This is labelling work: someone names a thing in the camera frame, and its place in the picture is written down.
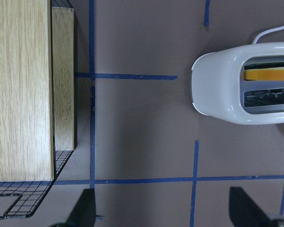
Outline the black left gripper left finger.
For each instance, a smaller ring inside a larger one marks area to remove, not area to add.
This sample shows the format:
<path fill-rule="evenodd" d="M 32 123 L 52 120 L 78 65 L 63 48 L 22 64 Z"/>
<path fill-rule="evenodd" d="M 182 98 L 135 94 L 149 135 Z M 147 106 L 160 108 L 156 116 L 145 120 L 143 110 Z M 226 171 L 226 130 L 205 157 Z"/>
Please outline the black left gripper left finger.
<path fill-rule="evenodd" d="M 52 227 L 93 227 L 96 222 L 96 197 L 94 189 L 84 189 L 69 217 L 64 223 Z"/>

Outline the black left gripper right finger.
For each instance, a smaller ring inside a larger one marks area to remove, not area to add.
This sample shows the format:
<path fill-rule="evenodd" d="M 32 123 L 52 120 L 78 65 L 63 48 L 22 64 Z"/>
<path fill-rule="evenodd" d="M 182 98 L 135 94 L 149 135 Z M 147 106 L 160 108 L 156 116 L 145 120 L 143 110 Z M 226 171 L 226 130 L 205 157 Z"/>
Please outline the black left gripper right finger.
<path fill-rule="evenodd" d="M 268 216 L 241 187 L 230 187 L 229 218 L 235 227 L 284 227 L 284 218 Z"/>

